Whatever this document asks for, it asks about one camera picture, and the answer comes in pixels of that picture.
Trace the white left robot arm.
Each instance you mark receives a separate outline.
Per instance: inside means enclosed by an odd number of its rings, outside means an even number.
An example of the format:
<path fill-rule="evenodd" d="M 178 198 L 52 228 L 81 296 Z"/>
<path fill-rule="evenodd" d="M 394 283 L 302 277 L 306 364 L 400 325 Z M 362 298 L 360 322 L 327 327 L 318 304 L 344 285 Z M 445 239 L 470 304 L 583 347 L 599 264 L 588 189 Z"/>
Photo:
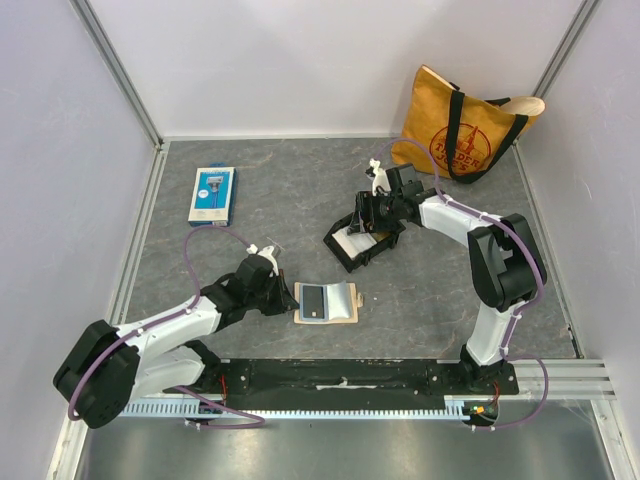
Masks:
<path fill-rule="evenodd" d="M 297 307 L 276 248 L 252 248 L 236 271 L 174 308 L 120 327 L 104 320 L 91 323 L 53 385 L 68 402 L 69 419 L 97 429 L 146 395 L 187 386 L 212 391 L 220 380 L 218 359 L 201 337 L 241 321 L 252 310 L 274 316 Z"/>

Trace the black plastic card box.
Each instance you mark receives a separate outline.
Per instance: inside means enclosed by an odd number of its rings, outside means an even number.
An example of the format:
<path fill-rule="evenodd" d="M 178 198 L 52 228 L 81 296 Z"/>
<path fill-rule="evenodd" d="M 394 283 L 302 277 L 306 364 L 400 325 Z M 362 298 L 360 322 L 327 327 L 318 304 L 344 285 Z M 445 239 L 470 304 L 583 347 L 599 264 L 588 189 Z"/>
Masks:
<path fill-rule="evenodd" d="M 367 266 L 382 252 L 394 249 L 406 230 L 401 222 L 396 222 L 388 232 L 349 234 L 352 217 L 350 213 L 335 222 L 323 238 L 323 243 L 348 273 Z"/>

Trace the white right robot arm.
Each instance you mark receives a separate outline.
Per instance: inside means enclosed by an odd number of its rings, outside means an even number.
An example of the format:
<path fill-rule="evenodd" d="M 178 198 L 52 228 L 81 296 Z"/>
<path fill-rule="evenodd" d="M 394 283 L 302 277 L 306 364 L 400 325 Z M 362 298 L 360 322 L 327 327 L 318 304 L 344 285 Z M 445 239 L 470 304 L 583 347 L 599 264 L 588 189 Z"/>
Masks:
<path fill-rule="evenodd" d="M 471 337 L 460 353 L 458 381 L 477 394 L 507 363 L 508 344 L 524 308 L 542 292 L 547 274 L 527 220 L 496 216 L 426 189 L 410 164 L 366 170 L 372 185 L 359 191 L 351 215 L 327 235 L 348 271 L 394 248 L 406 224 L 435 231 L 466 247 L 480 309 Z"/>

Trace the black VIP card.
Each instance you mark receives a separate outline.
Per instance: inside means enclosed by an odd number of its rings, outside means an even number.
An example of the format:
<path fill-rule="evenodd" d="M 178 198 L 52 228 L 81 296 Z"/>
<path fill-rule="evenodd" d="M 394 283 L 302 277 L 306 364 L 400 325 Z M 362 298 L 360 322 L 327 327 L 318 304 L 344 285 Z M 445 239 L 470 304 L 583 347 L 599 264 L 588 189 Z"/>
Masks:
<path fill-rule="evenodd" d="M 321 322 L 327 319 L 326 287 L 302 284 L 300 293 L 300 318 L 303 321 Z"/>

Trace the beige leather card holder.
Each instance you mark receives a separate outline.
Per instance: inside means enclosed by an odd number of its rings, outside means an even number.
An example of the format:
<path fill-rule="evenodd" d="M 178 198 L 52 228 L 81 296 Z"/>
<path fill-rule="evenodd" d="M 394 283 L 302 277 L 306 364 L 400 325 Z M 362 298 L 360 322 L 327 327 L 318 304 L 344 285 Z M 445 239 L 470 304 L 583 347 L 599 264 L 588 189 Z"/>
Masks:
<path fill-rule="evenodd" d="M 294 284 L 294 297 L 300 300 L 299 289 L 302 284 Z M 300 308 L 294 312 L 294 322 L 301 325 L 332 325 L 332 324 L 356 324 L 358 322 L 358 310 L 363 305 L 362 295 L 357 291 L 355 283 L 345 281 L 334 284 L 311 284 L 326 287 L 326 311 L 327 319 L 321 322 L 303 321 L 300 318 Z"/>

